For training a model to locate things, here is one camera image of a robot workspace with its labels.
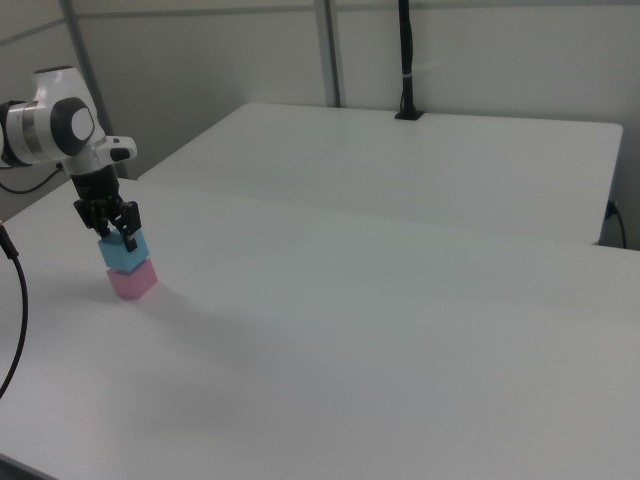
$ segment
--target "table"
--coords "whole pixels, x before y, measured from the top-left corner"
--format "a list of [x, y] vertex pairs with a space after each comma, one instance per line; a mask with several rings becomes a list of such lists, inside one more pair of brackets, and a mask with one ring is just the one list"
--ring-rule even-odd
[[248, 104], [140, 180], [596, 243], [622, 128]]
[[[640, 257], [122, 182], [161, 284], [111, 292], [67, 183], [7, 222], [32, 317], [0, 452], [64, 479], [640, 471]], [[19, 293], [0, 269], [0, 369]]]

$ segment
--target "wall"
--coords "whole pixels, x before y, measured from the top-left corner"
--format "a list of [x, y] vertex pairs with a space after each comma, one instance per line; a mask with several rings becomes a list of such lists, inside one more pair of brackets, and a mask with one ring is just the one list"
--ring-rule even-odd
[[132, 178], [243, 103], [327, 105], [314, 0], [80, 0], [80, 31]]
[[[640, 6], [531, 0], [519, 3], [537, 6], [463, 8], [515, 3], [413, 4], [416, 104], [431, 112], [623, 125], [612, 197], [630, 246], [640, 249]], [[402, 91], [396, 2], [338, 0], [336, 17], [344, 103], [396, 110]], [[607, 222], [603, 243], [620, 244], [617, 223]]]
[[[51, 0], [0, 0], [0, 103], [30, 100], [34, 89], [31, 74], [56, 65], [78, 66], [73, 44], [57, 2]], [[33, 166], [0, 171], [0, 182], [28, 189], [55, 167]], [[0, 219], [6, 220], [66, 181], [63, 174], [28, 195], [0, 190]]]

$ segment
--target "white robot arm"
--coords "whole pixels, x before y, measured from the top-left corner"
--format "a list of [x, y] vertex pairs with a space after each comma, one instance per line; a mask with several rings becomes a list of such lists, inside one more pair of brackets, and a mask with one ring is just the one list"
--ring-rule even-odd
[[2, 161], [10, 167], [62, 163], [80, 196], [74, 205], [85, 226], [104, 237], [111, 222], [127, 250], [134, 250], [138, 206], [118, 195], [112, 165], [135, 158], [135, 142], [105, 135], [89, 89], [75, 68], [38, 70], [33, 81], [32, 101], [0, 105]]

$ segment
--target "cube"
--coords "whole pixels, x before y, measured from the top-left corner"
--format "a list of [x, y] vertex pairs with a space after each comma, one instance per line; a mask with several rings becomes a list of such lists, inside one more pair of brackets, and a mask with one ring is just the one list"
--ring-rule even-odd
[[107, 271], [116, 295], [127, 299], [138, 299], [158, 281], [150, 259], [145, 259], [131, 272]]
[[109, 235], [100, 239], [98, 246], [107, 267], [121, 272], [131, 272], [140, 265], [149, 256], [149, 249], [142, 230], [136, 232], [136, 242], [138, 248], [133, 252], [128, 252], [124, 246], [124, 240], [117, 230], [113, 230]]

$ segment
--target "cable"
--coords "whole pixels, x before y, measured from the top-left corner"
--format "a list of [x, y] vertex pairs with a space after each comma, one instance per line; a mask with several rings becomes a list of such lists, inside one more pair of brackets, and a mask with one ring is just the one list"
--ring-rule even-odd
[[608, 220], [613, 215], [618, 217], [618, 223], [620, 224], [620, 232], [622, 233], [622, 248], [626, 250], [627, 234], [624, 229], [624, 222], [622, 221], [622, 215], [620, 215], [620, 210], [618, 210], [618, 203], [614, 200], [609, 200], [607, 202], [607, 209], [604, 212], [604, 219]]
[[58, 173], [60, 173], [62, 170], [59, 168], [56, 168], [47, 178], [45, 178], [42, 182], [40, 182], [38, 185], [36, 185], [35, 187], [31, 187], [27, 190], [14, 190], [12, 188], [9, 188], [5, 185], [3, 185], [2, 183], [0, 183], [0, 188], [2, 190], [4, 190], [5, 192], [9, 192], [9, 193], [13, 193], [15, 195], [25, 195], [27, 193], [31, 193], [31, 192], [35, 192], [36, 190], [38, 190], [40, 187], [42, 187], [44, 184], [46, 184], [49, 180], [51, 180], [53, 177], [55, 177]]
[[627, 248], [627, 234], [624, 231], [624, 222], [622, 221], [622, 215], [620, 215], [620, 210], [616, 208], [616, 215], [618, 217], [618, 222], [620, 222], [620, 231], [622, 232], [622, 248]]
[[0, 244], [4, 249], [4, 252], [7, 254], [7, 257], [13, 260], [13, 264], [16, 267], [16, 272], [18, 272], [18, 278], [20, 279], [20, 290], [22, 292], [22, 322], [20, 325], [20, 338], [18, 339], [18, 347], [16, 348], [16, 353], [13, 356], [13, 361], [11, 362], [11, 366], [9, 367], [9, 373], [7, 373], [7, 377], [2, 383], [2, 386], [0, 386], [1, 399], [4, 393], [7, 391], [14, 373], [16, 373], [18, 363], [20, 362], [20, 357], [22, 356], [22, 350], [24, 349], [24, 341], [27, 337], [27, 323], [29, 320], [29, 293], [27, 291], [27, 281], [24, 278], [22, 265], [20, 265], [20, 260], [18, 260], [18, 251], [13, 246], [13, 243], [9, 238], [9, 234], [2, 225], [2, 222], [0, 222]]

